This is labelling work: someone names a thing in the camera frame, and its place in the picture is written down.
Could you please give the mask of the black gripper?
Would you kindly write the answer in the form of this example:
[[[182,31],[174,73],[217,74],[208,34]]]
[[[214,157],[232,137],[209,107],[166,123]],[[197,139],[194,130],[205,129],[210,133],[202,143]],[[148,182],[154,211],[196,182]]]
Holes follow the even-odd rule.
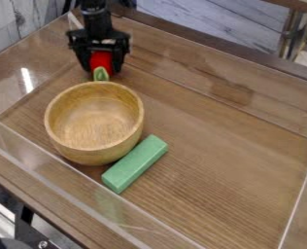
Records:
[[[129,52],[129,35],[112,25],[110,13],[82,13],[84,27],[69,30],[69,48],[73,49],[76,59],[84,71],[89,72],[90,51],[88,49],[112,50],[113,73],[122,68],[125,55]]]

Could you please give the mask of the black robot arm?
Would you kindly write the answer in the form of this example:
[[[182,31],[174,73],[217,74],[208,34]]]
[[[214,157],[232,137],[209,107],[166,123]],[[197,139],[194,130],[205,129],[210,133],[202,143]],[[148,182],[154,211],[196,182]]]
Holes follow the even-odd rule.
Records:
[[[113,27],[105,0],[80,0],[78,9],[82,28],[66,32],[68,46],[86,72],[102,67],[112,76],[129,53],[129,35]]]

